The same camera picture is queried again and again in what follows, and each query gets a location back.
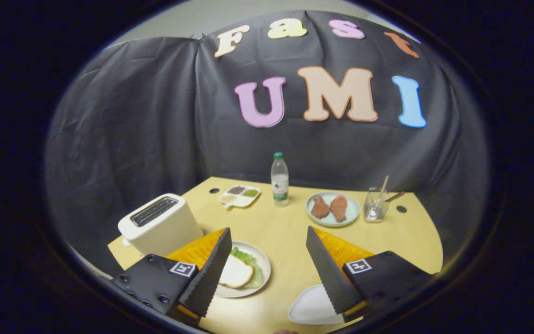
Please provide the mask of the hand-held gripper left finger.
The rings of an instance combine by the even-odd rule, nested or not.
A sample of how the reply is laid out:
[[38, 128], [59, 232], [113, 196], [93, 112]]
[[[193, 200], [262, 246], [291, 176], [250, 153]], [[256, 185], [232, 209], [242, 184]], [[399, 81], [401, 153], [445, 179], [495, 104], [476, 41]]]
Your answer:
[[230, 228], [223, 228], [169, 256], [143, 256], [111, 281], [146, 308], [197, 327], [208, 312], [231, 249]]

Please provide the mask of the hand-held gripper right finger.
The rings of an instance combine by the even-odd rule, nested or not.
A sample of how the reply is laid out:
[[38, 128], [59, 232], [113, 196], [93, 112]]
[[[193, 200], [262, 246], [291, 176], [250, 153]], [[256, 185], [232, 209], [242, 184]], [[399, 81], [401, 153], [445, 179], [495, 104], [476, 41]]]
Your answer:
[[305, 244], [335, 313], [344, 321], [386, 316], [434, 279], [396, 252], [374, 254], [312, 226]]

